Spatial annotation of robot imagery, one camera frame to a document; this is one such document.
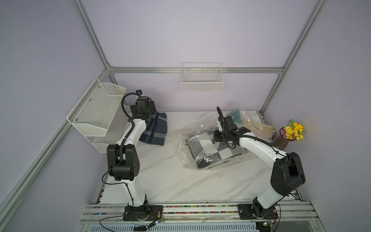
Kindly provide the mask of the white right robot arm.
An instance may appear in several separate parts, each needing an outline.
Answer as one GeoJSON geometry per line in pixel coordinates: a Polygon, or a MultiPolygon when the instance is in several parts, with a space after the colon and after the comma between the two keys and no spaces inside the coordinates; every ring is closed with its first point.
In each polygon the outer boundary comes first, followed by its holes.
{"type": "Polygon", "coordinates": [[[216,108],[218,129],[214,140],[228,148],[237,146],[253,152],[271,168],[270,185],[253,200],[251,215],[254,218],[266,217],[282,199],[306,182],[301,159],[295,152],[286,153],[272,144],[256,137],[245,127],[238,128],[231,116],[224,116],[220,107],[216,108]]]}

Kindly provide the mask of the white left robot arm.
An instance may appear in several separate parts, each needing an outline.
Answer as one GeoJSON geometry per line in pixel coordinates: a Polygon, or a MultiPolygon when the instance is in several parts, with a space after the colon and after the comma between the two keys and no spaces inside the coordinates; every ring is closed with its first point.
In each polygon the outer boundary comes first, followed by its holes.
{"type": "Polygon", "coordinates": [[[137,90],[123,96],[121,108],[128,118],[129,128],[116,144],[107,147],[108,171],[101,180],[107,186],[121,185],[124,187],[133,209],[147,210],[147,197],[139,182],[134,180],[140,171],[136,145],[151,121],[156,110],[155,104],[150,97],[143,95],[141,90],[137,90]],[[130,95],[137,97],[135,104],[130,106],[131,115],[124,106],[124,100],[130,95]]]}

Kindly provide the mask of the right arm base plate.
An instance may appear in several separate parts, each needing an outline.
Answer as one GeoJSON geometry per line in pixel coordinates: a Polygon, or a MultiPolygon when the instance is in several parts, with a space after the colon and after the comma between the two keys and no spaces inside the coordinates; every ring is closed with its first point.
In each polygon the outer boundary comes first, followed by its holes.
{"type": "Polygon", "coordinates": [[[268,209],[263,209],[254,204],[239,204],[237,205],[237,208],[241,220],[278,219],[278,214],[274,206],[268,209]]]}

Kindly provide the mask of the clear plastic vacuum bag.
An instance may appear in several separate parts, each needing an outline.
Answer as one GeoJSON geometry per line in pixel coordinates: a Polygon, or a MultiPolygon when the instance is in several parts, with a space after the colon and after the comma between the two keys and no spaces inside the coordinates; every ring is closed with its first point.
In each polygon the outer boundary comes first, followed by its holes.
{"type": "Polygon", "coordinates": [[[179,132],[177,154],[186,169],[213,171],[246,162],[255,154],[241,146],[229,148],[214,140],[217,118],[193,122],[179,132]]]}

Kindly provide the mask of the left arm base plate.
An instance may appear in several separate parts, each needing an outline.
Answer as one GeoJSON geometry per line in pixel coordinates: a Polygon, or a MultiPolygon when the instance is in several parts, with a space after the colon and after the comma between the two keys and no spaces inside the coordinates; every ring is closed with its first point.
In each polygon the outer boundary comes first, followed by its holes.
{"type": "Polygon", "coordinates": [[[155,221],[163,214],[163,206],[126,206],[123,221],[155,221]]]}

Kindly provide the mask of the navy grey plaid scarf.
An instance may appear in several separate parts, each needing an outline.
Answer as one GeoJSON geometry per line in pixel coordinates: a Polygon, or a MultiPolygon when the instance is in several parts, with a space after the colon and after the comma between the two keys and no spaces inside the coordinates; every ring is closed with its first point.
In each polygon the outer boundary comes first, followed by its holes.
{"type": "Polygon", "coordinates": [[[139,141],[150,145],[164,146],[167,131],[166,113],[155,112],[139,141]]]}

